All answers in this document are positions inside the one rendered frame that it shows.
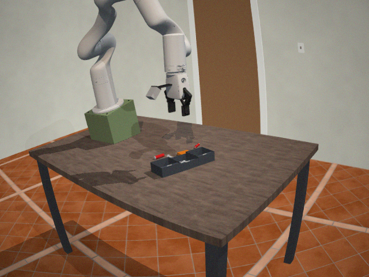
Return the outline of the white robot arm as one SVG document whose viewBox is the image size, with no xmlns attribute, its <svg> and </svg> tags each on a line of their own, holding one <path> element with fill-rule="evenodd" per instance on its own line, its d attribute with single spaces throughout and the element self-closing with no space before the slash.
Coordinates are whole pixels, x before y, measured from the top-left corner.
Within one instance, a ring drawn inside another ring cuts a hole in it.
<svg viewBox="0 0 369 277">
<path fill-rule="evenodd" d="M 116 98 L 110 67 L 116 39 L 113 34 L 108 33 L 117 15 L 112 5 L 120 1 L 125 0 L 94 0 L 99 13 L 93 27 L 82 38 L 77 48 L 78 57 L 82 60 L 99 56 L 90 69 L 97 104 L 92 109 L 95 114 L 107 113 L 124 104 L 123 99 Z M 163 36 L 164 71 L 182 73 L 187 70 L 186 57 L 191 54 L 191 45 L 179 25 L 166 15 L 158 0 L 133 1 L 147 25 Z M 151 86 L 146 97 L 156 100 L 161 88 L 169 86 L 172 84 Z"/>
</svg>

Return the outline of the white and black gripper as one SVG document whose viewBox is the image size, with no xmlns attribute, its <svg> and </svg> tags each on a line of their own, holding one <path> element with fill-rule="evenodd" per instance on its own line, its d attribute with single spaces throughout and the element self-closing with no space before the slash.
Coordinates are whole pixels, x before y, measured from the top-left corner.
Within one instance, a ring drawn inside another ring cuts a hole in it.
<svg viewBox="0 0 369 277">
<path fill-rule="evenodd" d="M 190 93 L 187 73 L 166 73 L 166 84 L 172 84 L 172 86 L 166 87 L 164 91 L 168 103 L 168 112 L 176 111 L 174 100 L 178 99 L 182 103 L 182 116 L 190 115 L 189 105 L 192 94 Z"/>
</svg>

